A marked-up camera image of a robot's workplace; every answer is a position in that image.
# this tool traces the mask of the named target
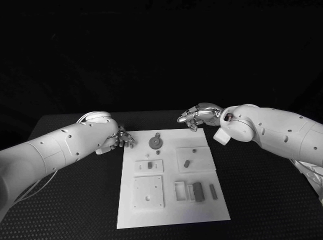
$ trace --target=small gray part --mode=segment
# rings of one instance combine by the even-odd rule
[[[188,167],[190,167],[190,164],[191,164],[191,161],[190,161],[190,160],[187,160],[187,161],[185,161],[185,165],[184,165],[184,166],[185,166],[185,168],[188,168]]]
[[[197,201],[197,202],[205,201],[202,183],[201,183],[201,182],[197,182],[197,183],[192,185],[192,188],[194,188],[195,201]]]
[[[211,189],[214,200],[217,200],[218,199],[218,194],[217,194],[217,190],[215,190],[214,184],[210,185],[210,189]]]

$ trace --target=textured black mat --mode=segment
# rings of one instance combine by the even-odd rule
[[[116,112],[129,131],[182,129],[184,111]],[[31,139],[77,122],[83,114],[48,115]],[[94,239],[323,239],[323,207],[290,161],[254,142],[214,140],[218,128],[204,125],[231,220],[117,229],[125,149],[93,153],[58,171],[37,196],[8,212],[0,240]]]

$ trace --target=black table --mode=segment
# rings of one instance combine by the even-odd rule
[[[182,112],[112,115],[128,131],[142,131],[187,128],[177,121]],[[81,116],[44,116],[29,139],[74,124]],[[292,162],[256,142],[233,139],[223,146],[214,140],[218,127],[202,127],[230,221],[117,229],[125,159],[125,149],[117,148],[60,170],[45,189],[14,206],[0,224],[0,240],[323,239],[323,206]]]

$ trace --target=dark wall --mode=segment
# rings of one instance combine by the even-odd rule
[[[0,149],[48,114],[298,112],[322,73],[323,9],[2,14]]]

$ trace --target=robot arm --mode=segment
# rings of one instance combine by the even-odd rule
[[[197,131],[202,121],[221,126],[214,139],[223,145],[231,138],[254,141],[276,155],[323,167],[323,125],[308,117],[253,104],[223,109],[201,103],[181,115],[178,122]]]
[[[0,151],[0,222],[25,189],[93,152],[135,146],[109,112],[93,112],[84,121]]]

